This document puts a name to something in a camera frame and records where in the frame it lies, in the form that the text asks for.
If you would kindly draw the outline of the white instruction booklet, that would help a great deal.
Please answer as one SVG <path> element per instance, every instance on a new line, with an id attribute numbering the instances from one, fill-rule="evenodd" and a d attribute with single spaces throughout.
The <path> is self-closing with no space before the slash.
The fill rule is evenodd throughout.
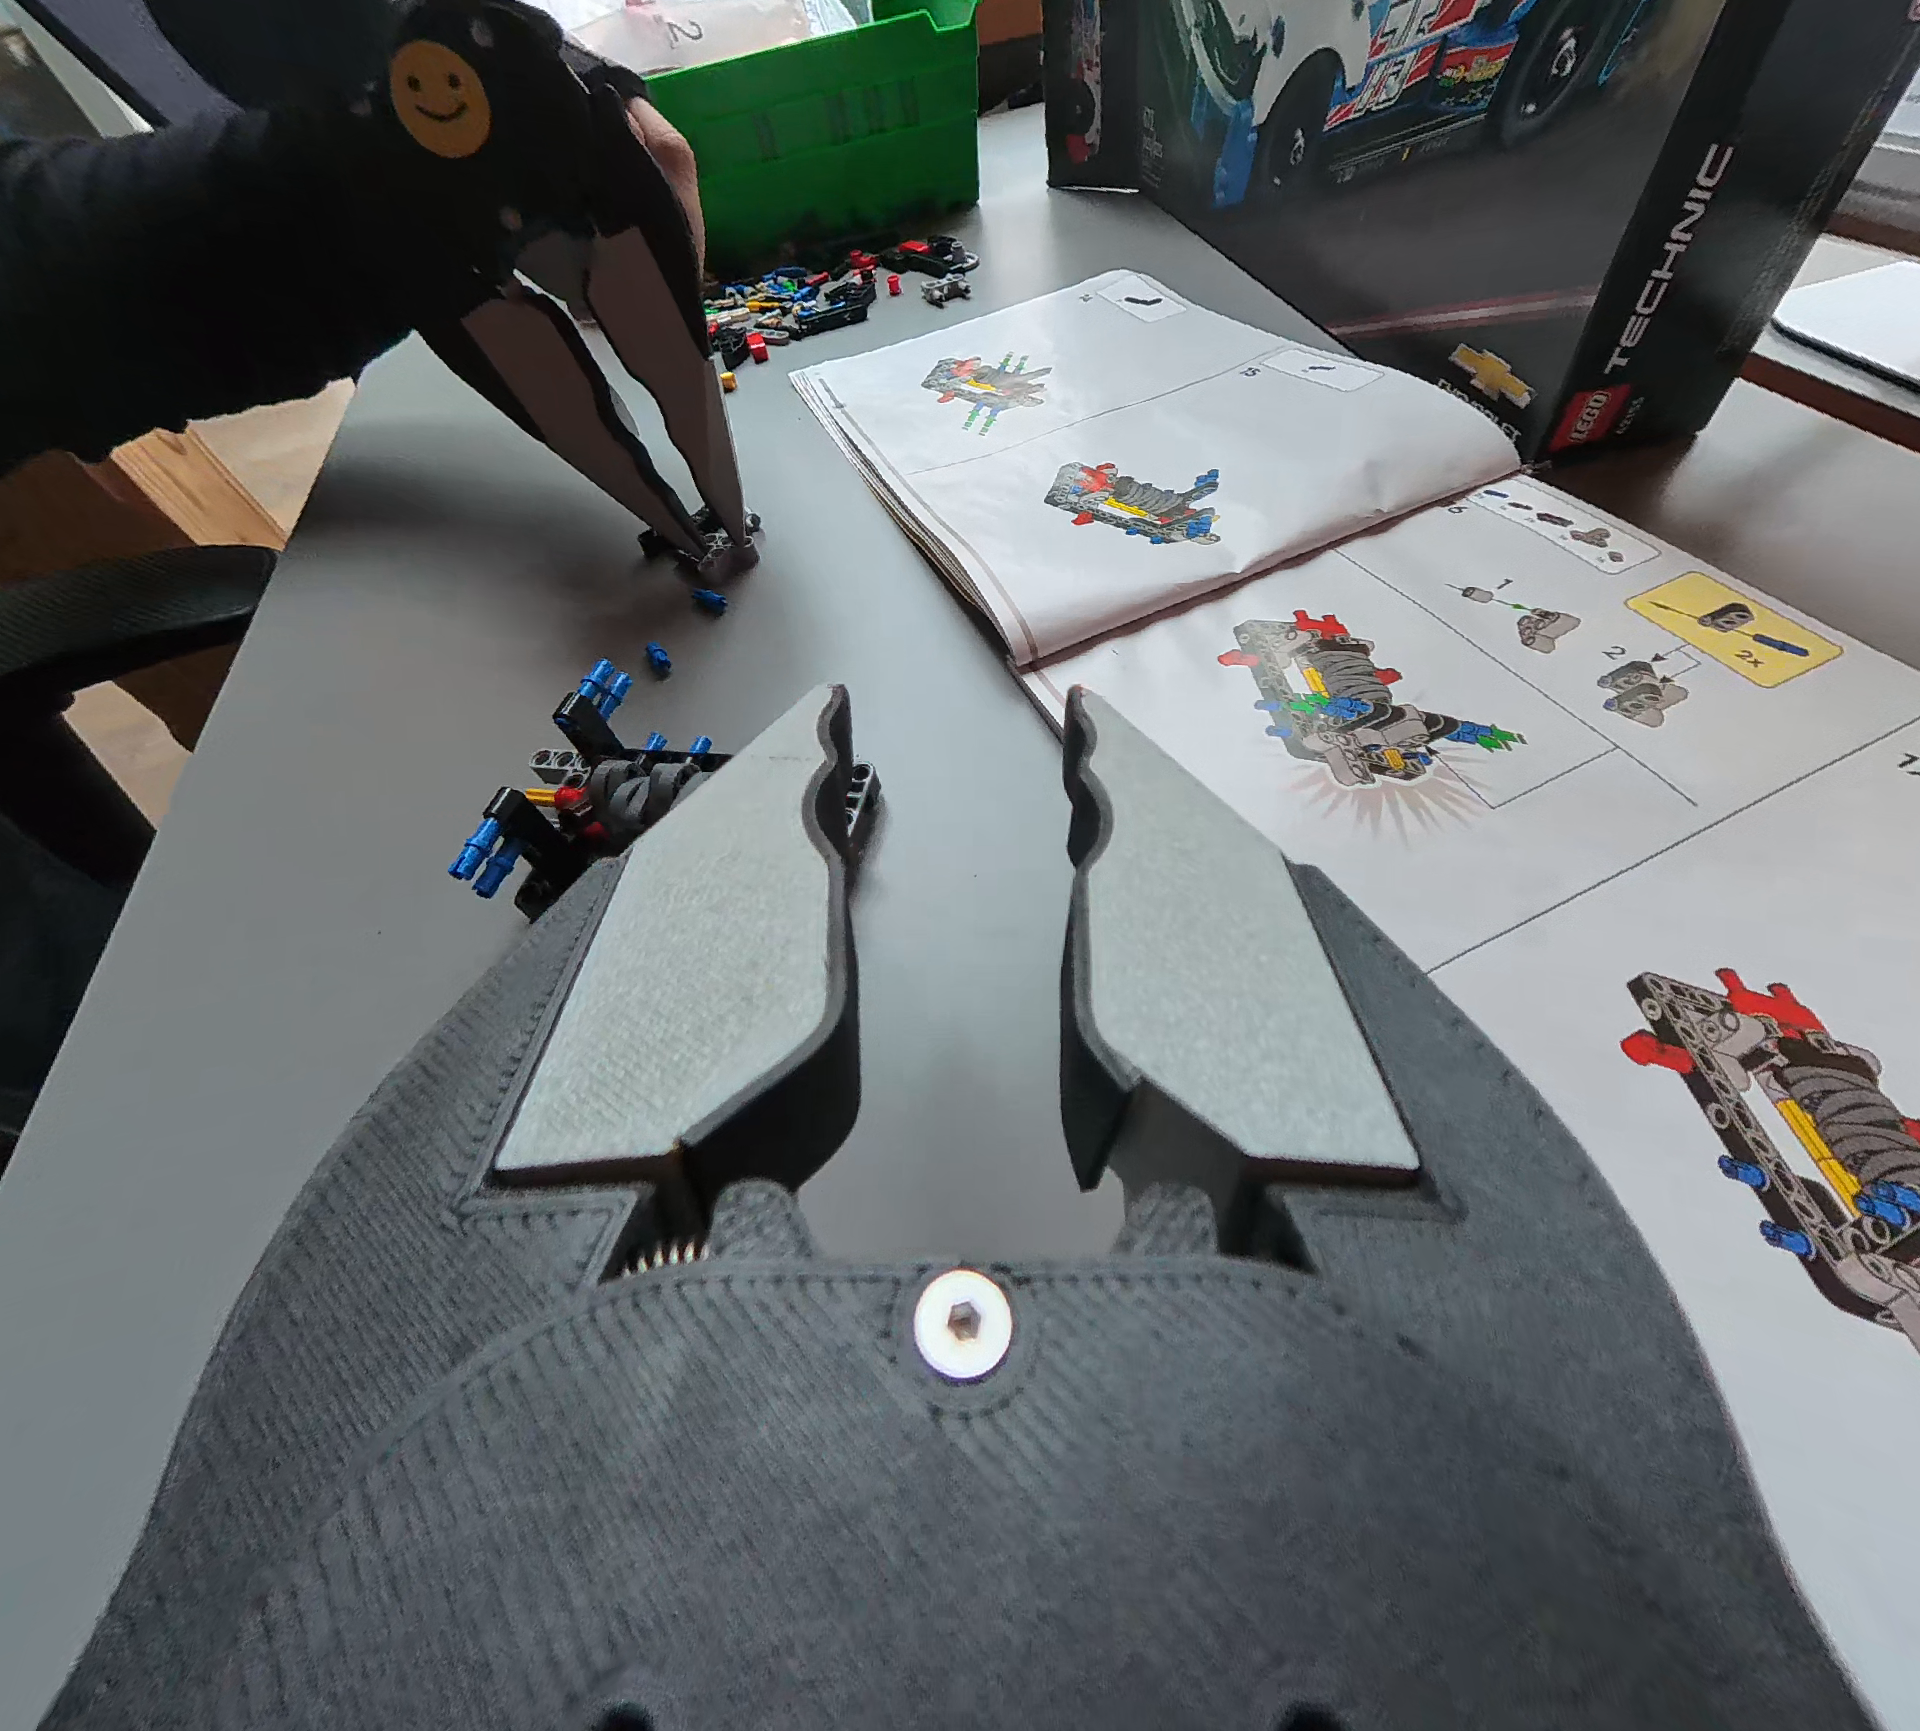
<path id="1" fill-rule="evenodd" d="M 1916 671 L 1134 274 L 794 380 L 1042 709 L 1104 693 L 1546 1095 L 1627 1223 L 1576 1251 L 1572 1185 L 1480 1147 L 1495 1329 L 1599 1327 L 1576 1283 L 1648 1251 L 1916 1727 Z"/>

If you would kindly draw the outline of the wooden desk leg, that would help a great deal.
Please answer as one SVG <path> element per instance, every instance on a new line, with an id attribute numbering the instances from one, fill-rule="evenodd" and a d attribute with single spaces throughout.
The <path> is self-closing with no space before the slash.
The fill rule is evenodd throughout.
<path id="1" fill-rule="evenodd" d="M 355 390 L 156 430 L 96 463 L 39 455 L 3 483 L 3 579 L 180 545 L 283 547 Z"/>

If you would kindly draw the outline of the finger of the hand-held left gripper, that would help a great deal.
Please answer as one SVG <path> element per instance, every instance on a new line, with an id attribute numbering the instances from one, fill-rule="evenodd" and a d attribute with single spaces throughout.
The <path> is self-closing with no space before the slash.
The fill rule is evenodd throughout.
<path id="1" fill-rule="evenodd" d="M 645 527 L 697 549 L 706 531 L 702 519 L 661 475 L 564 306 L 520 288 L 460 320 L 428 324 L 424 342 L 476 394 Z"/>
<path id="2" fill-rule="evenodd" d="M 652 396 L 717 527 L 752 535 L 727 398 L 693 292 L 688 234 L 629 228 L 589 240 L 586 304 L 613 352 Z"/>

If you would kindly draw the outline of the person's left hand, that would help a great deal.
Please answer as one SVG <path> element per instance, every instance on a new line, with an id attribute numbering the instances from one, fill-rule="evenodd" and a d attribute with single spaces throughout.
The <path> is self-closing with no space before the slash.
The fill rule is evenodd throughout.
<path id="1" fill-rule="evenodd" d="M 685 220 L 690 254 L 690 290 L 706 286 L 706 214 L 699 160 L 683 132 L 647 96 L 627 100 L 627 118 L 635 138 L 651 154 Z"/>

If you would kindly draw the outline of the person's left forearm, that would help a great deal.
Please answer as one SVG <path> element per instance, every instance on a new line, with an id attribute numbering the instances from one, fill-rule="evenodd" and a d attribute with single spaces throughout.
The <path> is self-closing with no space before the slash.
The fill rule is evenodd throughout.
<path id="1" fill-rule="evenodd" d="M 3 471 L 309 398 L 505 274 L 370 112 L 3 148 Z"/>

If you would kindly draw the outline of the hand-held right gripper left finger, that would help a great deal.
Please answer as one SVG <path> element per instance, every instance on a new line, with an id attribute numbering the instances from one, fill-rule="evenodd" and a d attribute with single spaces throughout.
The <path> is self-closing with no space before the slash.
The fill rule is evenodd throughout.
<path id="1" fill-rule="evenodd" d="M 852 707 L 794 707 L 627 853 L 522 1071 L 505 1183 L 801 1189 L 859 1115 Z"/>

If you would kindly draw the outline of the lego engine frame assembly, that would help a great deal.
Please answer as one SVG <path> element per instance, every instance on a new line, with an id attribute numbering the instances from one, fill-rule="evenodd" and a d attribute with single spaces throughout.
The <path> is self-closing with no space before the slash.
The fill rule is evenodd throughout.
<path id="1" fill-rule="evenodd" d="M 876 789 L 850 685 L 808 687 L 737 749 L 623 737 L 633 687 L 601 659 L 564 693 L 563 749 L 535 783 L 491 793 L 448 877 L 476 897 L 512 891 L 528 921 L 607 877 L 604 935 L 673 949 L 848 943 Z"/>

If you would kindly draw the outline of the green plastic bin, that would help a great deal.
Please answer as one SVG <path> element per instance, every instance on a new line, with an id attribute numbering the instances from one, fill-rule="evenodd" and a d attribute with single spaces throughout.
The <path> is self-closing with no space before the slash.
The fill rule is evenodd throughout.
<path id="1" fill-rule="evenodd" d="M 875 20 L 648 80 L 695 152 L 717 276 L 972 208 L 978 0 L 876 0 Z"/>

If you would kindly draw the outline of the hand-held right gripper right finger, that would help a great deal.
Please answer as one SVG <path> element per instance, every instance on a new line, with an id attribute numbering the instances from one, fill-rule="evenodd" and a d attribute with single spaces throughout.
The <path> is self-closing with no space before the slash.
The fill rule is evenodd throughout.
<path id="1" fill-rule="evenodd" d="M 1422 1159 L 1284 853 L 1106 697 L 1064 719 L 1076 1183 L 1407 1187 Z"/>

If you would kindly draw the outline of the pile of loose lego pieces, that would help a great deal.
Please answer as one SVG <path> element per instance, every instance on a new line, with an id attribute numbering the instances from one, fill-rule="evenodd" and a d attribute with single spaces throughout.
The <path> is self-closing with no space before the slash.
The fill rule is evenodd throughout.
<path id="1" fill-rule="evenodd" d="M 978 268 L 978 254 L 959 238 L 932 234 L 878 252 L 805 258 L 752 278 L 709 280 L 704 312 L 718 388 L 731 396 L 741 370 L 767 364 L 777 348 L 864 324 L 876 302 L 904 298 L 908 278 L 925 282 L 926 304 L 968 300 Z"/>

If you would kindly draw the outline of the black race car printed box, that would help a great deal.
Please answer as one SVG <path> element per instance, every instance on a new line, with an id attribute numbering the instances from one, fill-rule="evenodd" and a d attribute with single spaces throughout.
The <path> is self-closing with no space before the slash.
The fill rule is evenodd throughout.
<path id="1" fill-rule="evenodd" d="M 1055 188 L 1528 463 L 1712 420 L 1916 72 L 1916 0 L 1041 2 Z"/>

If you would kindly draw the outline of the white flat device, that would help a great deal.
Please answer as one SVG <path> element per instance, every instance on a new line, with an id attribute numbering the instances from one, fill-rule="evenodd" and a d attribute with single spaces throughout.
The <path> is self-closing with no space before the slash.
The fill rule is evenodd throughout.
<path id="1" fill-rule="evenodd" d="M 1796 288 L 1771 326 L 1803 348 L 1919 392 L 1916 258 Z"/>

